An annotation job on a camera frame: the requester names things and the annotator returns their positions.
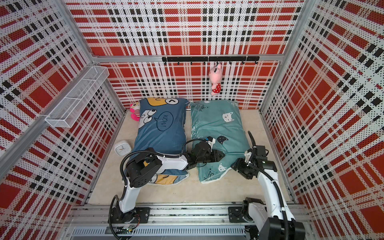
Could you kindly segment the blue cartoon print pillow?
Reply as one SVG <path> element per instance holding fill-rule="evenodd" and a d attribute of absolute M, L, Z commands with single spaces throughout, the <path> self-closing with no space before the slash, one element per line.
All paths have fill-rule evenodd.
<path fill-rule="evenodd" d="M 140 100 L 139 128 L 133 151 L 153 148 L 159 153 L 178 155 L 185 150 L 188 104 L 183 98 Z"/>

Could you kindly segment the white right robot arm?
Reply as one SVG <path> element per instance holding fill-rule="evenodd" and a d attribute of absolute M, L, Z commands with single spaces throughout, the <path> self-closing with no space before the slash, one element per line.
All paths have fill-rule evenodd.
<path fill-rule="evenodd" d="M 265 200 L 247 197 L 241 207 L 229 207 L 230 223 L 249 223 L 245 226 L 248 240 L 304 240 L 304 224 L 298 222 L 282 194 L 277 167 L 265 157 L 239 158 L 232 169 L 244 178 L 256 177 Z"/>

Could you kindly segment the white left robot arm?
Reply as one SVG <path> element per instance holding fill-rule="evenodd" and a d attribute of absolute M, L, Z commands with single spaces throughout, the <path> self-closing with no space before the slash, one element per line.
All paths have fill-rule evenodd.
<path fill-rule="evenodd" d="M 120 164 L 120 174 L 124 182 L 122 196 L 114 196 L 109 209 L 109 224 L 130 223 L 141 216 L 135 210 L 136 200 L 143 186 L 151 182 L 157 174 L 166 170 L 186 171 L 202 164 L 217 163 L 225 157 L 220 150 L 214 150 L 215 139 L 196 139 L 198 142 L 191 152 L 185 145 L 179 154 L 163 154 L 153 148 L 131 152 Z"/>

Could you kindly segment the teal cat print pillow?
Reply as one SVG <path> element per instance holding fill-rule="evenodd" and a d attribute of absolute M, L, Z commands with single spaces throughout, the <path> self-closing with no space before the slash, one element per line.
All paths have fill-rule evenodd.
<path fill-rule="evenodd" d="M 199 181 L 203 184 L 218 181 L 250 148 L 243 129 L 239 105 L 229 100 L 212 100 L 193 102 L 190 107 L 192 139 L 213 137 L 216 139 L 213 149 L 225 154 L 222 158 L 225 160 L 225 167 L 215 167 L 214 163 L 199 166 Z"/>

